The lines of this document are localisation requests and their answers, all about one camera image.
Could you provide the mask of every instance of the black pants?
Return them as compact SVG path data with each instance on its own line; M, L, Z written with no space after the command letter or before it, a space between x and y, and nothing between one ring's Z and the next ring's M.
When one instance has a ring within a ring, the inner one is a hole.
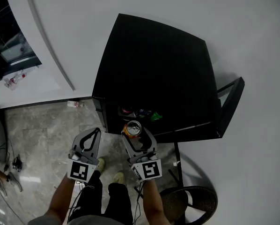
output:
M123 184L111 183L109 185L110 200L106 212L102 214L103 185L99 180L100 175L99 171L94 171L88 183L90 187L85 187L81 192L69 221L85 215L98 215L112 218L124 225L132 225L131 201L127 188Z

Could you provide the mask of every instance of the sneaker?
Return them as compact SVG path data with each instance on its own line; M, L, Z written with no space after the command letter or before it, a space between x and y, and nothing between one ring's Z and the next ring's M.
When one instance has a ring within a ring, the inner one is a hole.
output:
M0 194L2 194L3 197L7 197L7 193L6 190L4 189L1 179L0 179Z
M16 180L15 176L12 173L8 173L8 176L10 177L9 182L10 184L15 188L17 192L22 192L22 187L20 183Z
M113 178L112 183L119 183L119 184L125 184L125 175L123 172L118 172L115 174Z
M98 162L96 170L98 170L102 174L103 173L103 169L104 169L104 165L105 165L105 161L104 161L104 159L102 157L100 157L98 159L98 161L99 162Z

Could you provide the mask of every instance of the marble floor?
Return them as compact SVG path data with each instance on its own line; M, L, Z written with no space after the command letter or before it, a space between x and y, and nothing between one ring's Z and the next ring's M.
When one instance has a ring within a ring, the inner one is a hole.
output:
M59 102L5 111L8 138L14 148L15 156L19 154L23 162L21 172L12 170L20 181L23 191L17 193L11 185L5 183L6 201L24 224L47 211L54 191L66 174L66 158L74 138L80 132L94 127L99 127L102 131L98 157L103 157L106 161L106 167L101 176L102 213L109 201L108 184L111 183L117 171L123 171L134 216L138 194L133 188L139 186L139 183L128 166L126 161L128 155L121 138L119 135L103 132L104 129L91 99L84 100L83 103L84 106L79 108L67 107L66 102ZM175 187L176 183L168 172L168 169L171 169L177 174L177 168L173 166L176 162L173 144L159 144L158 155L162 160L163 172L163 176L157 180L159 191ZM76 184L74 187L71 204L80 191L79 186ZM139 202L141 216L137 220L137 225L148 224L142 199ZM0 225L22 224L11 209L0 195Z

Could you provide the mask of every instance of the chair backrest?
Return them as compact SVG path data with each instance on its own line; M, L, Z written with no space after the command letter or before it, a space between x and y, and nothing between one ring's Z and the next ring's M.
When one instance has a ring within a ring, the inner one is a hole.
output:
M188 203L188 191L192 197L192 204ZM190 187L171 187L160 193L164 213L169 222L176 222L185 213L187 206L204 211L199 219L191 225L201 225L209 220L215 213L218 199L216 192L206 187L190 186Z

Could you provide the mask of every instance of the green object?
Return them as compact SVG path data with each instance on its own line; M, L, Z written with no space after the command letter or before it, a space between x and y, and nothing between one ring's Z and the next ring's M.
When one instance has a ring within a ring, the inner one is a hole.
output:
M151 116L150 120L152 122L161 119L163 116L159 115L157 112L154 112L154 114Z

